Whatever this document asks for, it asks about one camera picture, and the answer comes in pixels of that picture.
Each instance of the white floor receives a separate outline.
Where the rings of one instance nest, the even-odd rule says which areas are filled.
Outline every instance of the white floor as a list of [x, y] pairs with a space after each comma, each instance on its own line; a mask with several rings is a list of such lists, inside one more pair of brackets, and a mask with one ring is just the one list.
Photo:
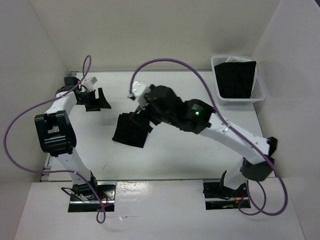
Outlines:
[[[206, 210], [201, 180], [118, 182], [115, 210], [98, 224], [95, 212], [68, 213], [62, 186], [71, 183], [32, 184], [15, 240], [304, 240], [291, 199], [279, 216], [244, 216], [237, 209]], [[265, 210], [279, 210], [284, 195], [278, 180], [268, 178], [263, 186]], [[261, 206], [260, 188], [250, 183], [250, 189]]]
[[[200, 72], [215, 93], [211, 71]], [[98, 180], [170, 180], [220, 178], [225, 170], [238, 163], [242, 157], [233, 150], [209, 138], [180, 131], [160, 124], [147, 137], [144, 148], [127, 146], [112, 141], [118, 116], [133, 112], [138, 106], [127, 99], [132, 72], [89, 73], [102, 87], [112, 109], [86, 112], [76, 105], [70, 121], [77, 137], [77, 152]], [[200, 99], [210, 104], [199, 79], [189, 71], [151, 71], [138, 73], [137, 81], [148, 85], [171, 87], [183, 101]], [[223, 115], [257, 136], [262, 136], [254, 106], [219, 107]], [[54, 158], [52, 170], [64, 169]], [[50, 181], [68, 181], [68, 174], [49, 176]]]

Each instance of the plastic basket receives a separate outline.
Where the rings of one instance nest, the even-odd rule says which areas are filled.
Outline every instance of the plastic basket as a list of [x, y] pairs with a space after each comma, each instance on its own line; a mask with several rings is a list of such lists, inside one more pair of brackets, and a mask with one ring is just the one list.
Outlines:
[[[214, 84], [216, 89], [216, 94], [218, 97], [218, 102], [220, 105], [247, 105], [247, 104], [254, 104], [255, 102], [262, 101], [266, 98], [265, 90], [262, 86], [262, 79], [259, 75], [259, 72], [257, 73], [257, 79], [253, 88], [253, 91], [251, 92], [250, 98], [224, 98], [220, 96], [219, 88], [218, 88], [218, 82], [216, 78], [216, 72], [215, 72], [215, 66], [224, 63], [227, 58], [230, 57], [230, 55], [217, 55], [213, 56], [211, 58], [211, 67], [214, 77]], [[235, 56], [245, 59], [252, 60], [249, 56]]]

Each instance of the purple cable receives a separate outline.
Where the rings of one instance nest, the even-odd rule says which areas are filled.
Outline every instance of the purple cable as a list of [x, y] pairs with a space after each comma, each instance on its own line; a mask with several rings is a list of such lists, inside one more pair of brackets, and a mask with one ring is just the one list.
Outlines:
[[[263, 205], [262, 205], [261, 208], [259, 208], [259, 207], [256, 205], [256, 203], [253, 202], [252, 199], [251, 199], [253, 206], [254, 206], [256, 209], [258, 209], [258, 211], [254, 212], [254, 213], [247, 213], [247, 212], [242, 211], [241, 205], [242, 205], [245, 201], [241, 201], [241, 202], [238, 204], [238, 209], [239, 209], [239, 211], [240, 211], [241, 213], [243, 213], [244, 215], [247, 215], [247, 216], [254, 216], [254, 215], [257, 215], [257, 214], [259, 214], [259, 213], [262, 213], [262, 211], [263, 211], [263, 209], [265, 209], [265, 206], [266, 206], [266, 203], [267, 203], [267, 195], [266, 195], [266, 191], [265, 191], [264, 187], [261, 185], [260, 182], [257, 181], [256, 183], [259, 184], [259, 186], [260, 186], [260, 188], [261, 188], [261, 190], [262, 190], [262, 192], [263, 192]], [[246, 181], [246, 188], [247, 188], [247, 192], [248, 192], [248, 198], [251, 198], [250, 191], [249, 191], [249, 181]]]
[[[87, 67], [87, 70], [85, 71], [85, 65], [86, 65], [86, 62], [87, 60], [89, 59], [89, 64], [88, 64], [88, 67]], [[81, 78], [81, 80], [73, 87], [71, 88], [69, 91], [67, 91], [66, 93], [64, 93], [63, 95], [59, 96], [59, 97], [55, 97], [55, 98], [52, 98], [50, 100], [47, 100], [47, 101], [44, 101], [44, 102], [41, 102], [41, 103], [38, 103], [37, 105], [34, 105], [26, 110], [24, 110], [23, 112], [21, 112], [20, 114], [18, 114], [8, 125], [8, 127], [6, 128], [5, 130], [5, 133], [4, 133], [4, 136], [3, 136], [3, 148], [4, 148], [4, 152], [5, 154], [7, 155], [7, 157], [10, 159], [10, 161], [18, 168], [26, 171], [26, 172], [29, 172], [29, 173], [33, 173], [33, 174], [55, 174], [55, 173], [72, 173], [72, 174], [76, 174], [77, 176], [79, 176], [88, 186], [89, 188], [91, 189], [91, 191], [93, 192], [94, 196], [96, 197], [96, 199], [98, 199], [99, 203], [100, 203], [100, 206], [101, 206], [101, 209], [100, 211], [97, 213], [96, 215], [96, 221], [99, 223], [99, 224], [103, 224], [106, 220], [106, 210], [105, 210], [105, 207], [107, 205], [104, 205], [104, 203], [102, 202], [102, 200], [99, 198], [98, 196], [98, 193], [95, 191], [95, 189], [92, 187], [92, 185], [78, 172], [75, 172], [75, 171], [72, 171], [72, 170], [54, 170], [54, 171], [41, 171], [41, 170], [33, 170], [33, 169], [29, 169], [27, 167], [24, 167], [22, 165], [20, 165], [18, 162], [16, 162], [13, 157], [11, 156], [11, 154], [9, 153], [9, 150], [8, 150], [8, 146], [7, 146], [7, 138], [8, 138], [8, 134], [9, 134], [9, 131], [11, 129], [11, 127], [14, 125], [14, 123], [20, 118], [22, 117], [24, 114], [26, 114], [27, 112], [37, 108], [37, 107], [40, 107], [42, 105], [45, 105], [45, 104], [48, 104], [48, 103], [51, 103], [53, 101], [56, 101], [58, 99], [61, 99], [63, 98], [64, 96], [66, 96], [67, 94], [71, 93], [73, 90], [75, 90], [82, 82], [83, 80], [86, 78], [89, 70], [90, 70], [90, 67], [91, 67], [91, 61], [92, 61], [92, 58], [90, 55], [86, 56], [85, 59], [84, 59], [84, 62], [83, 62], [83, 66], [82, 66], [82, 74], [83, 74], [83, 77]], [[100, 212], [103, 212], [103, 219], [102, 221], [99, 220], [99, 213]]]
[[[141, 66], [139, 66], [135, 72], [133, 73], [132, 75], [132, 78], [131, 78], [131, 82], [130, 82], [130, 89], [129, 89], [129, 93], [131, 95], [134, 95], [132, 93], [132, 86], [133, 86], [133, 83], [134, 83], [134, 80], [135, 80], [135, 77], [137, 75], [137, 73], [142, 69], [144, 68], [145, 66], [149, 65], [149, 64], [152, 64], [152, 63], [157, 63], [157, 62], [172, 62], [172, 63], [176, 63], [176, 64], [180, 64], [184, 67], [186, 67], [187, 69], [189, 69], [190, 71], [192, 71], [199, 79], [200, 81], [202, 82], [206, 92], [208, 93], [208, 96], [211, 100], [211, 103], [216, 111], [216, 114], [218, 115], [218, 117], [221, 119], [221, 121], [226, 125], [226, 126], [229, 126], [228, 122], [224, 119], [224, 117], [222, 116], [222, 114], [220, 113], [215, 101], [214, 101], [214, 98], [211, 94], [211, 91], [208, 87], [208, 85], [206, 84], [205, 80], [202, 78], [202, 76], [197, 72], [197, 70], [195, 70], [192, 66], [190, 66], [189, 64], [183, 62], [183, 61], [180, 61], [180, 60], [177, 60], [177, 59], [172, 59], [172, 58], [157, 58], [157, 59], [153, 59], [153, 60], [150, 60], [150, 61], [147, 61], [145, 63], [143, 63]], [[229, 126], [229, 129], [231, 129], [236, 135], [238, 135], [241, 139], [243, 139], [245, 142], [247, 142], [253, 149], [255, 149], [261, 156], [262, 158], [268, 163], [268, 165], [271, 167], [271, 169], [273, 170], [275, 176], [279, 179], [280, 181], [280, 184], [283, 188], [283, 193], [284, 193], [284, 203], [283, 203], [283, 206], [282, 208], [277, 211], [277, 212], [265, 212], [263, 211], [263, 208], [259, 208], [256, 203], [253, 201], [253, 199], [251, 198], [250, 194], [249, 194], [249, 189], [248, 189], [248, 198], [249, 200], [252, 202], [252, 204], [258, 209], [258, 212], [257, 213], [263, 213], [265, 215], [268, 215], [268, 216], [277, 216], [279, 214], [281, 214], [287, 207], [288, 205], [288, 192], [287, 192], [287, 188], [285, 186], [285, 183], [283, 181], [283, 179], [281, 178], [281, 176], [278, 174], [278, 171], [276, 169], [276, 167], [272, 164], [272, 162], [269, 160], [269, 158], [264, 155], [264, 153], [262, 151], [260, 151], [259, 148], [256, 147], [255, 144], [253, 144], [249, 139], [247, 139], [243, 134], [241, 134], [238, 130], [236, 130], [234, 127], [232, 126]], [[252, 213], [246, 213], [246, 212], [243, 212], [243, 214], [245, 215], [248, 215], [250, 216]]]

